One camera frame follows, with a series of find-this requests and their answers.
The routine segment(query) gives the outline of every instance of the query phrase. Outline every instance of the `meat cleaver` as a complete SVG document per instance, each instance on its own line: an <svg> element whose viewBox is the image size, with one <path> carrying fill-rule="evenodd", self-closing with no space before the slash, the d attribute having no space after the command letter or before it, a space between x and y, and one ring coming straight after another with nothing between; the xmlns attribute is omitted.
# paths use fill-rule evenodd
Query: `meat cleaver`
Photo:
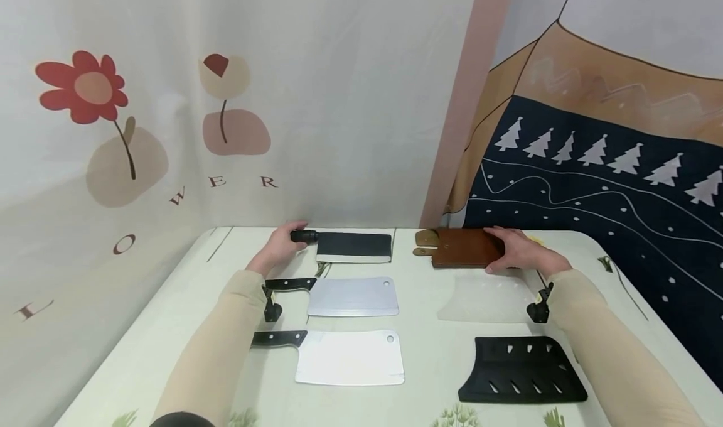
<svg viewBox="0 0 723 427"><path fill-rule="evenodd" d="M399 314L391 278L267 279L273 292L309 291L309 316L376 317Z"/></svg>
<svg viewBox="0 0 723 427"><path fill-rule="evenodd" d="M254 333L251 347L299 349L298 383L385 386L404 383L399 336L372 332L272 331Z"/></svg>

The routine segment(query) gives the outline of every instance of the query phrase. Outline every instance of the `table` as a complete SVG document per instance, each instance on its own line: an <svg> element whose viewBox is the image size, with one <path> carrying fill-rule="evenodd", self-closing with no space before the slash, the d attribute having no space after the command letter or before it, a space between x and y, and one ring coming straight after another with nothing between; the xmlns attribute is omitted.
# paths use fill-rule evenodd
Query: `table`
<svg viewBox="0 0 723 427"><path fill-rule="evenodd" d="M108 359L70 405L57 427L147 426L173 366L186 342L213 308L234 271L266 242L272 228L218 227L206 231L168 276ZM333 230L361 232L362 230ZM428 257L413 256L418 230L363 230L394 236L390 264L334 264L327 278L391 276L399 300L398 316L321 318L306 316L308 295L279 293L284 314L260 329L363 331L391 328L399 334L405 383L399 386L338 387L297 384L297 352L293 347L252 349L238 385L233 427L271 426L429 426L457 403L457 390L474 363L474 337L548 335L562 344L590 398L580 404L463 404L479 425L544 427L553 408L566 427L608 426L589 381L576 364L563 333L553 325L531 323L446 322L437 312L450 299L457 275L480 269L434 270ZM610 308L670 371L709 426L723 426L723 394L689 356L627 278L610 274L597 260L605 251L578 232L526 231L567 256L607 298ZM301 278L317 270L315 248L309 247L277 278ZM537 275L520 275L531 290ZM629 296L623 286L627 287ZM632 302L636 300L645 317ZM256 422L241 422L247 417Z"/></svg>

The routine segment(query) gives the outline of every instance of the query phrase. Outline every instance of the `navy blue fabric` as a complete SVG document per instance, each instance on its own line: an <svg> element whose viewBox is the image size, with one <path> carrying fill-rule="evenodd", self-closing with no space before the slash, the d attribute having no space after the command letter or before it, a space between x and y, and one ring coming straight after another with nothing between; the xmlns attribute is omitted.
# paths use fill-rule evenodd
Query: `navy blue fabric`
<svg viewBox="0 0 723 427"><path fill-rule="evenodd" d="M501 151L495 143L518 117L518 147ZM551 127L545 156L529 157L523 150ZM558 165L552 158L572 131L572 159ZM603 134L604 164L584 166L578 159ZM615 174L608 164L637 143L637 174ZM644 180L678 153L675 187ZM464 226L574 230L594 238L723 389L723 197L713 195L711 207L685 193L719 165L718 146L652 136L513 97L477 170Z"/></svg>

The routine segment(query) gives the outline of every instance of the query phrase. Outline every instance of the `red flower print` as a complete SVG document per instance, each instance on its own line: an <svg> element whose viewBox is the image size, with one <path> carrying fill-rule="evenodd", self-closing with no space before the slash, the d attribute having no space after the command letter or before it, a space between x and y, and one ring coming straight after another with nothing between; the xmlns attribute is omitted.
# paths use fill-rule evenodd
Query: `red flower print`
<svg viewBox="0 0 723 427"><path fill-rule="evenodd" d="M35 73L55 90L41 95L41 105L48 110L70 109L70 118L77 124L90 124L99 117L115 121L118 107L128 105L128 98L121 88L123 78L115 74L113 59L104 55L98 60L85 50L73 54L73 65L60 62L43 62L35 67Z"/></svg>

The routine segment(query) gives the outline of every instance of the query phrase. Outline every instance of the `white curtain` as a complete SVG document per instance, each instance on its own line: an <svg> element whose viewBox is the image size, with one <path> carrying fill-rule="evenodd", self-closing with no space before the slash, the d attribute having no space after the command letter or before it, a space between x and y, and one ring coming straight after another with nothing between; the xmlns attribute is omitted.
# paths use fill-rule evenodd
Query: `white curtain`
<svg viewBox="0 0 723 427"><path fill-rule="evenodd" d="M52 424L210 227L417 226L471 5L0 0L2 423Z"/></svg>

